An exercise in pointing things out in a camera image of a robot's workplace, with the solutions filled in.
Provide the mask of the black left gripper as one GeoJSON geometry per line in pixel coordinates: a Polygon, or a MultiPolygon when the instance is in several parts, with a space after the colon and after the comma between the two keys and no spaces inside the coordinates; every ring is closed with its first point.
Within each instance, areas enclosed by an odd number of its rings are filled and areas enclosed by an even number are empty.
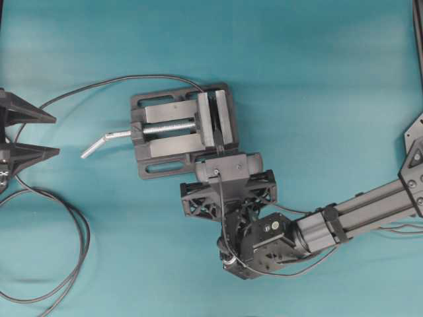
{"type": "Polygon", "coordinates": [[[60,152],[57,148],[8,143],[6,127],[18,123],[55,122],[55,117],[1,88],[1,193],[7,189],[9,178],[29,166],[59,155],[60,152]]]}

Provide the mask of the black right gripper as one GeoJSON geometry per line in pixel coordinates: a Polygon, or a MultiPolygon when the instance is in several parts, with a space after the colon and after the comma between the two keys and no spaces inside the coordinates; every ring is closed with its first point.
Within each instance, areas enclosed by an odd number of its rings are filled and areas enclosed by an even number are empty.
{"type": "Polygon", "coordinates": [[[234,210],[260,212],[276,202],[276,181],[272,170],[252,174],[248,179],[182,183],[180,196],[184,214],[211,221],[221,220],[221,204],[225,213],[234,210]]]}

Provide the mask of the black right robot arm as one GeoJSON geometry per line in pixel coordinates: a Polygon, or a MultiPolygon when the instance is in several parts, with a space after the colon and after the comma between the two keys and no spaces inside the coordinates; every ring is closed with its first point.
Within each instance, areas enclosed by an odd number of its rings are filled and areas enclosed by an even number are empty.
{"type": "Polygon", "coordinates": [[[281,213],[260,216],[276,203],[277,186],[258,153],[209,158],[196,164],[196,177],[180,186],[184,212],[221,223],[219,256],[225,271],[241,279],[271,275],[381,225],[422,214],[419,142],[409,149],[397,180],[296,220],[281,213]]]}

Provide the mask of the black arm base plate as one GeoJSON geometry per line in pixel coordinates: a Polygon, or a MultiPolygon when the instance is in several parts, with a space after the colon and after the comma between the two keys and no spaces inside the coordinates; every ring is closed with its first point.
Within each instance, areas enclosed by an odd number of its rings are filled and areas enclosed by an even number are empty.
{"type": "Polygon", "coordinates": [[[421,113],[416,120],[409,126],[409,128],[404,132],[404,146],[405,146],[405,153],[408,154],[410,148],[414,141],[422,136],[422,120],[423,120],[423,113],[421,113]]]}

